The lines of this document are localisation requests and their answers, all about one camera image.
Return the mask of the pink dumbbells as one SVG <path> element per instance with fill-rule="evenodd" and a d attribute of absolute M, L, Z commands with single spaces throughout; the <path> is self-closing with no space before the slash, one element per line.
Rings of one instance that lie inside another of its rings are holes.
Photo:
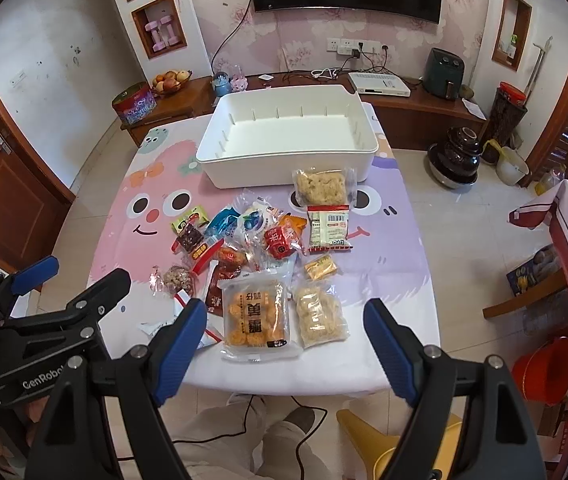
<path fill-rule="evenodd" d="M 180 39 L 177 38 L 173 26 L 173 15 L 164 15 L 159 20 L 148 22 L 144 28 L 150 33 L 153 39 L 153 51 L 161 52 L 165 49 L 177 47 L 180 44 Z"/>

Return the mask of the pale rice cracker pack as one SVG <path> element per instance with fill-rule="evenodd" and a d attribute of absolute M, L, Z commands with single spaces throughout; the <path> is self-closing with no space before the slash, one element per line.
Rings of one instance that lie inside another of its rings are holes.
<path fill-rule="evenodd" d="M 293 301 L 303 348 L 349 338 L 348 323 L 333 285 L 326 282 L 302 284 L 293 293 Z"/>

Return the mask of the dark red snack packet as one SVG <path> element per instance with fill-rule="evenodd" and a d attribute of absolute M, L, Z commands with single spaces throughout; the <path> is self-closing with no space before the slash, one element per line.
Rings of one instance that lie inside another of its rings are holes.
<path fill-rule="evenodd" d="M 219 286 L 220 281 L 233 280 L 241 274 L 239 266 L 231 266 L 223 262 L 211 263 L 211 269 L 208 273 L 205 304 L 210 314 L 223 315 L 223 299 L 222 289 Z"/>

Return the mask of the clear nut candy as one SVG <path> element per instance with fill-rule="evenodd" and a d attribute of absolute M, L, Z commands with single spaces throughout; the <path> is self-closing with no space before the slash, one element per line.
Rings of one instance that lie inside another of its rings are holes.
<path fill-rule="evenodd" d="M 185 292 L 194 296 L 196 292 L 196 276 L 185 266 L 170 266 L 162 271 L 159 266 L 153 266 L 149 276 L 149 288 L 153 294 L 166 292 L 172 296 L 178 292 Z"/>

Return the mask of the blue snack packet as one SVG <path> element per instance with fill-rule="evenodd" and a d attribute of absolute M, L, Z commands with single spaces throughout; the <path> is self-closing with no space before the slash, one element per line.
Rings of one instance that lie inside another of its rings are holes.
<path fill-rule="evenodd" d="M 203 234 L 215 238 L 232 237 L 237 228 L 238 218 L 239 212 L 233 206 L 226 206 L 210 220 Z"/>

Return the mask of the blueberry cake packet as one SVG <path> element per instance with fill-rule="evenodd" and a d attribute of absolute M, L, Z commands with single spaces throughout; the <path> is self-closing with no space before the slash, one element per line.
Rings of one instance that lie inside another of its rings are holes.
<path fill-rule="evenodd" d="M 265 246 L 265 232 L 275 228 L 284 211 L 267 200 L 253 200 L 237 218 L 234 240 L 244 246 Z"/>

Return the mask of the silver white snack bag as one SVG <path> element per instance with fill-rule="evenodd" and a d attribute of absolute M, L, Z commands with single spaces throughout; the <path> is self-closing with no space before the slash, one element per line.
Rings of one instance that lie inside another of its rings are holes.
<path fill-rule="evenodd" d="M 212 347 L 222 341 L 221 333 L 210 326 L 206 307 L 196 297 L 189 296 L 184 289 L 173 296 L 173 315 L 165 321 L 139 322 L 138 329 L 149 339 L 153 339 L 165 327 L 177 323 L 180 334 L 199 335 L 197 349 Z"/>

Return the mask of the red square snack packet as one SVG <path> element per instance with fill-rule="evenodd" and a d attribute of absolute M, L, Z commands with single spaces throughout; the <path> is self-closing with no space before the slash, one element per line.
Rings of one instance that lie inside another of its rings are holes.
<path fill-rule="evenodd" d="M 276 260 L 283 260 L 296 252 L 303 252 L 301 234 L 293 218 L 286 217 L 277 226 L 266 230 L 264 246 L 267 253 Z"/>

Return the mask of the large rice cake pack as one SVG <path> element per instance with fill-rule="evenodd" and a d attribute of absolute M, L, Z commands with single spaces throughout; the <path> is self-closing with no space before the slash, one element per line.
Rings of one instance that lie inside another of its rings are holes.
<path fill-rule="evenodd" d="M 293 186 L 300 206 L 352 205 L 357 199 L 357 172 L 353 168 L 298 169 Z"/>

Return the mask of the orange white wafer packet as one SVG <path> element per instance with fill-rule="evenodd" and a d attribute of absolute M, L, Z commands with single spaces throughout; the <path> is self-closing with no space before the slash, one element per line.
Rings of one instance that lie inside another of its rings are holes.
<path fill-rule="evenodd" d="M 288 226 L 290 229 L 293 229 L 298 236 L 302 235 L 307 223 L 307 218 L 294 216 L 293 214 L 285 214 L 285 216 L 282 216 L 278 222 L 280 226 Z"/>

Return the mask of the orange fried snack clear packet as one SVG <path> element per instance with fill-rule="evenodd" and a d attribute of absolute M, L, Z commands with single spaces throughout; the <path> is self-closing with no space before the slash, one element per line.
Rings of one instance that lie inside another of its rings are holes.
<path fill-rule="evenodd" d="M 225 266 L 238 269 L 248 264 L 247 254 L 243 250 L 235 249 L 229 245 L 222 245 L 215 253 L 214 259 Z"/>

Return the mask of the yellow small snack packet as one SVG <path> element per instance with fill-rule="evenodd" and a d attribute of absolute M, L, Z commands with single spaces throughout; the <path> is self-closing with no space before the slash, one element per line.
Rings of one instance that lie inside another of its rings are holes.
<path fill-rule="evenodd" d="M 339 272 L 337 263 L 330 255 L 320 256 L 306 263 L 303 268 L 308 279 L 313 282 L 325 280 Z"/>

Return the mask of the green small snack packet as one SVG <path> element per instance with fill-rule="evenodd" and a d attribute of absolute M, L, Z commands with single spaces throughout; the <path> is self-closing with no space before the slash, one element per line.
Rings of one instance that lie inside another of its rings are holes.
<path fill-rule="evenodd" d="M 188 224 L 195 226 L 196 229 L 200 229 L 209 222 L 210 219 L 206 210 L 203 209 L 203 206 L 195 206 L 184 214 L 181 214 L 177 220 L 171 223 L 171 226 L 175 234 L 180 234 Z"/>

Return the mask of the orange cookies clear tray pack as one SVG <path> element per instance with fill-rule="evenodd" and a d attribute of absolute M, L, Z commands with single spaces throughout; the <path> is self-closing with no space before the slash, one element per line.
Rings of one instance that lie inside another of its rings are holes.
<path fill-rule="evenodd" d="M 290 279 L 289 272 L 271 269 L 219 282 L 227 360 L 260 363 L 301 355 L 290 328 Z"/>

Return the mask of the red white biscuit packet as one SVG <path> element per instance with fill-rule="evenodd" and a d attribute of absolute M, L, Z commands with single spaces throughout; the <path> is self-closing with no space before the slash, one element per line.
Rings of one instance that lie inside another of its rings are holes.
<path fill-rule="evenodd" d="M 348 205 L 308 206 L 309 252 L 349 252 L 349 212 Z"/>

